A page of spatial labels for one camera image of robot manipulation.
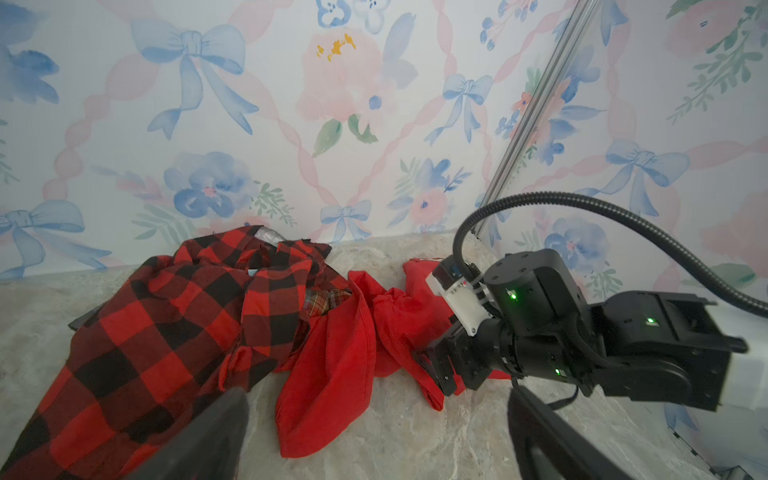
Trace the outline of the plain red garment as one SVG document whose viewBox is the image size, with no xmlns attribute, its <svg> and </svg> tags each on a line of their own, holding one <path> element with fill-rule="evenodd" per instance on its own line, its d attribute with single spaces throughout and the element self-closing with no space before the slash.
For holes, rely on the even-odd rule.
<svg viewBox="0 0 768 480">
<path fill-rule="evenodd" d="M 368 409 L 375 378 L 399 370 L 414 379 L 431 408 L 443 409 L 445 394 L 414 358 L 453 324 L 451 309 L 426 283 L 437 265 L 404 263 L 403 289 L 385 289 L 369 273 L 352 271 L 350 297 L 311 318 L 306 341 L 287 362 L 290 375 L 276 404 L 282 457 L 325 448 Z"/>
</svg>

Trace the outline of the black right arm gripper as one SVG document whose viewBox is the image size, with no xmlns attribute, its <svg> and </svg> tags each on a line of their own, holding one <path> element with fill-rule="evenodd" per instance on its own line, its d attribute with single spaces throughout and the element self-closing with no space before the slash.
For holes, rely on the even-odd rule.
<svg viewBox="0 0 768 480">
<path fill-rule="evenodd" d="M 456 317 L 414 360 L 445 396 L 459 386 L 478 390 L 494 372 L 514 376 L 513 335 L 498 318 L 482 321 L 471 335 Z M 629 475 L 524 386 L 508 400 L 508 427 L 523 479 L 627 479 Z"/>
</svg>

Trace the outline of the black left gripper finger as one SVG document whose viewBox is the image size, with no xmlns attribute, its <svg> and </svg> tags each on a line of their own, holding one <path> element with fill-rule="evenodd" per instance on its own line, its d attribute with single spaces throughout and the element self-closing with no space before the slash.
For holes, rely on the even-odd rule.
<svg viewBox="0 0 768 480">
<path fill-rule="evenodd" d="M 246 392 L 229 390 L 129 479 L 235 479 L 249 421 Z"/>
</svg>

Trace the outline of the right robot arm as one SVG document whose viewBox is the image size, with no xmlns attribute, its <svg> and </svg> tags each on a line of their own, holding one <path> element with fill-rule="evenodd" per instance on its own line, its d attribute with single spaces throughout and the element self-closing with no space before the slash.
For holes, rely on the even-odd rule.
<svg viewBox="0 0 768 480">
<path fill-rule="evenodd" d="M 600 388 L 699 410 L 767 405 L 755 319 L 705 298 L 627 291 L 590 304 L 551 249 L 504 257 L 477 287 L 446 258 L 427 283 L 453 318 L 415 360 L 446 396 L 498 371 L 568 383 L 582 396 Z"/>
</svg>

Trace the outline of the red black buffalo plaid cloth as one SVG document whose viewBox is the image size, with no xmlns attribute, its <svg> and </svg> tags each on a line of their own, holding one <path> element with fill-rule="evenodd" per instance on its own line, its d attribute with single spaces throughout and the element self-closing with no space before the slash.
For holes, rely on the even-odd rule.
<svg viewBox="0 0 768 480">
<path fill-rule="evenodd" d="M 347 290 L 330 247 L 255 226 L 146 260 L 73 336 L 5 479 L 118 479 L 225 391 L 280 368 L 309 330 L 309 290 Z"/>
</svg>

